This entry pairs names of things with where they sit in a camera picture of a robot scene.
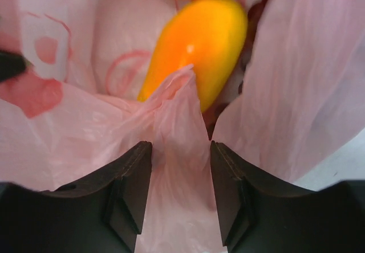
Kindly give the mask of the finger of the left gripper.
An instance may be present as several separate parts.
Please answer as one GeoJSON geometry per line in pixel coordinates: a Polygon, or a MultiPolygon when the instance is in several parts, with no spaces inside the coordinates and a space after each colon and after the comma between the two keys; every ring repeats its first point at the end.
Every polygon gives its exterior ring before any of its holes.
{"type": "Polygon", "coordinates": [[[21,75],[26,68],[26,59],[21,54],[4,50],[0,51],[0,82],[21,75]]]}

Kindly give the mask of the dark red grape bunch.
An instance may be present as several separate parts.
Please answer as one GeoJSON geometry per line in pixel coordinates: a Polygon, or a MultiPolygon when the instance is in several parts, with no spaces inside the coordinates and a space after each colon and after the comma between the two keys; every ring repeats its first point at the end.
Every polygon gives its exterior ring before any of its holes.
{"type": "Polygon", "coordinates": [[[208,132],[208,137],[211,137],[216,125],[216,121],[223,110],[242,93],[242,85],[245,76],[247,65],[249,65],[254,40],[256,37],[257,26],[260,17],[264,11],[268,0],[238,0],[245,8],[248,16],[248,29],[244,47],[240,53],[240,58],[237,60],[233,72],[229,76],[222,91],[203,114],[203,119],[208,132]]]}

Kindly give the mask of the pink plastic bag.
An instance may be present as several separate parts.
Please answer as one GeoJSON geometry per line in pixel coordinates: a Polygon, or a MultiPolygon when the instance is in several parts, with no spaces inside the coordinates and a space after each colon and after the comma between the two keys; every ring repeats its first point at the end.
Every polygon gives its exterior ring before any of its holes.
{"type": "MultiPolygon", "coordinates": [[[[137,252],[219,252],[197,68],[135,100],[172,0],[1,0],[1,180],[53,190],[141,140],[152,177],[137,252]]],[[[364,0],[269,0],[239,97],[213,139],[294,182],[364,130],[364,0]]]]}

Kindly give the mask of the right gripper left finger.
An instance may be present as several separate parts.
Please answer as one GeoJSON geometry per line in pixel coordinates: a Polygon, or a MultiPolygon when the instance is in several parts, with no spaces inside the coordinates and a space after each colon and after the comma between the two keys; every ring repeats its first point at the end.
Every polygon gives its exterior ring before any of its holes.
{"type": "Polygon", "coordinates": [[[2,252],[134,252],[141,234],[152,144],[55,191],[1,183],[2,252]]]}

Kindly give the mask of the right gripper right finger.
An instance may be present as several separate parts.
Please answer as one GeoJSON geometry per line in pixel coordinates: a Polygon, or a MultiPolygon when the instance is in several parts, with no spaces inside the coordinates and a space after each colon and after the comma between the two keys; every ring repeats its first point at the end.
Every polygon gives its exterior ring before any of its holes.
{"type": "Polygon", "coordinates": [[[210,167],[229,252],[363,252],[364,182],[311,191],[245,161],[220,142],[210,167]]]}

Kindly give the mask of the yellow orange mango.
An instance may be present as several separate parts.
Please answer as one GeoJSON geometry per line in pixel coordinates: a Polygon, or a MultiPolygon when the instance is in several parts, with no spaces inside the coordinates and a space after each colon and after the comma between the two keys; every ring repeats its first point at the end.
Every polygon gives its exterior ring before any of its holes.
{"type": "Polygon", "coordinates": [[[137,99],[146,101],[170,74],[191,64],[205,112],[233,72],[247,29],[247,14],[236,0],[187,4],[163,28],[137,99]]]}

